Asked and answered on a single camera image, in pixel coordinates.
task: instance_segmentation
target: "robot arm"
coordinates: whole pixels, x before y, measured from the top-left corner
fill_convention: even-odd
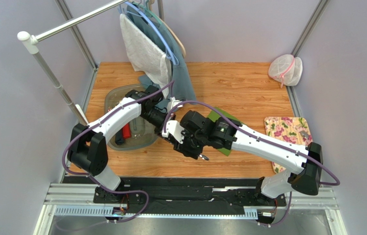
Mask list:
[[[156,90],[157,88],[149,86],[144,92],[133,90],[127,93],[126,98],[120,104],[99,120],[90,123],[90,126],[100,124],[111,112],[122,108],[125,103],[145,97]],[[105,187],[112,190],[117,189],[121,180],[107,166],[108,154],[106,143],[126,123],[141,116],[155,126],[156,134],[170,142],[174,150],[182,153],[186,157],[192,157],[194,159],[201,157],[207,160],[202,155],[203,147],[212,146],[216,149],[226,148],[252,153],[286,167],[287,170],[284,172],[259,179],[255,191],[257,197],[273,199],[280,194],[292,190],[308,195],[318,194],[321,168],[303,156],[299,156],[284,148],[276,147],[268,142],[272,141],[281,146],[307,153],[308,156],[322,163],[320,145],[311,143],[309,146],[302,146],[286,143],[258,133],[238,121],[231,120],[242,130],[259,137],[258,139],[254,139],[229,125],[223,118],[212,121],[194,111],[188,111],[180,123],[175,120],[169,120],[167,123],[164,123],[166,114],[155,107],[161,100],[162,94],[160,93],[160,95],[140,103],[122,108],[103,124],[100,124],[99,127],[89,131],[73,144],[69,149],[69,161],[87,171]],[[166,131],[162,131],[164,124],[166,125]],[[87,127],[81,124],[75,126],[72,131],[71,140],[86,129]]]

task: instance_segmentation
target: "floral cloth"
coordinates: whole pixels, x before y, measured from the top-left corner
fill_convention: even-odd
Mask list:
[[[266,134],[281,141],[309,145],[312,142],[308,123],[303,117],[267,117],[265,118]],[[285,168],[272,163],[273,171],[279,173]]]

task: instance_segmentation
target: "metal rod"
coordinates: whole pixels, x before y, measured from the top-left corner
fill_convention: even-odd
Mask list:
[[[65,100],[66,104],[70,107],[72,112],[77,116],[79,123],[82,125],[87,125],[86,120],[81,115],[81,112],[75,106],[75,104],[70,99],[68,93],[66,93],[63,86],[60,84],[59,80],[56,78],[55,74],[50,69],[49,65],[47,65],[45,59],[42,57],[40,52],[33,54],[33,57],[36,59],[37,63],[39,63],[40,67],[42,67],[43,71],[46,73],[47,77],[53,83],[54,87],[58,90],[59,94],[62,96],[63,100]]]
[[[292,111],[294,112],[294,117],[302,117],[301,108],[299,107],[297,95],[295,94],[295,90],[293,87],[286,86],[286,90],[288,91],[289,101],[291,102]]]
[[[314,12],[311,15],[311,18],[309,18],[309,21],[307,25],[305,26],[301,36],[299,37],[297,44],[295,45],[294,49],[292,50],[292,55],[295,57],[298,56],[299,51],[302,49],[302,46],[304,45],[305,41],[309,37],[309,34],[311,33],[312,29],[315,27],[315,24],[317,23],[318,19],[322,15],[324,9],[327,7],[327,4],[330,0],[320,0],[317,7],[315,8]]]
[[[308,23],[306,24],[304,30],[302,31],[297,43],[295,44],[294,49],[292,49],[291,54],[294,57],[298,56],[299,51],[302,49],[302,46],[305,44],[305,41],[308,39],[312,29],[315,27],[315,24],[317,23],[318,19],[320,18],[323,11],[327,7],[329,1],[330,0],[320,0],[320,2],[318,2],[317,7],[315,8],[314,12],[309,18]],[[288,91],[288,96],[292,105],[292,110],[294,111],[294,116],[301,117],[302,112],[301,108],[299,107],[297,95],[295,94],[295,89],[293,87],[286,86],[286,90]]]
[[[70,12],[69,7],[65,0],[55,0],[55,2],[58,5],[59,9],[61,10],[61,13],[64,16],[66,21],[73,19],[72,13]],[[81,48],[81,51],[84,54],[85,58],[87,59],[88,63],[90,64],[91,68],[94,71],[96,71],[98,67],[97,62],[95,61],[78,26],[77,25],[72,26],[71,30],[72,30],[73,36],[75,37],[76,41],[78,42],[78,45]]]
[[[84,103],[82,105],[82,111],[85,113],[88,109],[88,104],[90,103],[90,99],[91,99],[91,93],[92,93],[92,89],[94,88],[94,84],[95,84],[95,80],[96,80],[96,76],[98,74],[98,69],[96,69],[94,71],[94,73],[92,74],[91,77],[91,83],[90,86],[88,87],[87,90],[87,96],[85,97]]]
[[[159,18],[165,21],[165,15],[163,14],[163,0],[158,0]]]
[[[46,32],[43,32],[43,33],[39,34],[39,35],[36,35],[35,37],[36,37],[37,41],[39,41],[39,42],[40,41],[43,41],[44,39],[46,39],[48,37],[51,37],[51,36],[53,36],[53,35],[55,35],[57,33],[60,33],[60,32],[66,30],[66,29],[68,29],[68,28],[70,28],[70,27],[72,27],[74,25],[77,25],[77,24],[79,24],[79,23],[81,23],[83,21],[86,21],[89,18],[92,18],[92,17],[94,17],[96,15],[99,15],[99,14],[101,14],[101,13],[107,11],[107,10],[110,10],[111,8],[114,8],[114,7],[116,7],[116,6],[124,3],[126,1],[127,0],[116,0],[116,1],[112,1],[112,2],[110,2],[110,3],[108,3],[108,4],[104,5],[104,6],[102,6],[100,8],[97,8],[97,9],[93,10],[90,13],[87,13],[87,14],[85,14],[83,16],[80,16],[80,17],[73,18],[72,20],[69,20],[69,21],[63,23],[60,26],[57,26],[57,27],[55,27],[53,29],[50,29],[50,30],[48,30]]]

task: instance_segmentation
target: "wooden floor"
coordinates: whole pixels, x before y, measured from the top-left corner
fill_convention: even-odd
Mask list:
[[[198,100],[227,111],[256,131],[265,133],[265,117],[293,116],[286,89],[267,76],[269,63],[187,65]],[[130,63],[101,63],[86,112],[88,121],[104,115],[104,100],[109,91],[137,84],[140,75]],[[190,109],[204,116],[210,112],[199,105],[187,105],[177,112],[177,120]],[[274,174],[270,161],[248,153],[232,151],[227,157],[205,147],[203,154],[210,161],[194,160],[174,151],[172,145],[161,139],[133,151],[107,149],[108,164],[120,176],[258,178]],[[80,171],[74,165],[71,169]]]

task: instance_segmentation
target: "white bracket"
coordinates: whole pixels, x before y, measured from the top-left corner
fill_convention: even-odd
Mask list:
[[[283,193],[293,191],[292,185],[288,183],[289,176],[291,172],[284,170],[276,175],[265,177],[261,187],[262,194],[270,198],[277,198]]]
[[[179,104],[181,101],[176,100],[174,97],[170,97],[170,102],[167,104],[167,111],[171,111],[177,104]]]
[[[98,120],[88,124],[89,126],[94,126],[99,124],[99,127],[93,129],[96,133],[101,132],[105,136],[105,141],[108,143],[115,134],[123,128],[127,123],[137,118],[141,114],[141,105],[134,103],[123,107],[123,105],[134,101],[133,98],[123,98],[117,106],[115,106],[111,111],[106,113],[104,116],[100,117]],[[117,113],[111,116],[105,123],[101,124],[101,121],[110,115],[117,108],[121,108]]]
[[[162,131],[162,136],[167,138],[171,134],[179,143],[184,142],[184,136],[181,132],[185,130],[178,121],[170,120],[166,124],[166,132]]]
[[[75,104],[76,108],[78,109],[79,113],[81,114],[81,116],[84,118],[85,122],[87,123],[87,125],[90,123],[87,119],[87,117],[84,114],[84,111],[82,111],[81,106],[79,106],[79,104]]]
[[[241,129],[257,136],[257,138],[249,137],[241,131],[237,131],[234,135],[237,140],[232,143],[232,150],[251,153],[274,163],[278,163],[294,174],[300,174],[303,171],[302,163],[305,163],[307,159],[303,156],[297,155],[296,153],[302,152],[308,154],[306,146],[277,140],[270,136],[263,135],[246,125],[241,126]],[[295,149],[297,152],[295,153],[276,147],[262,140],[272,141],[287,148]]]

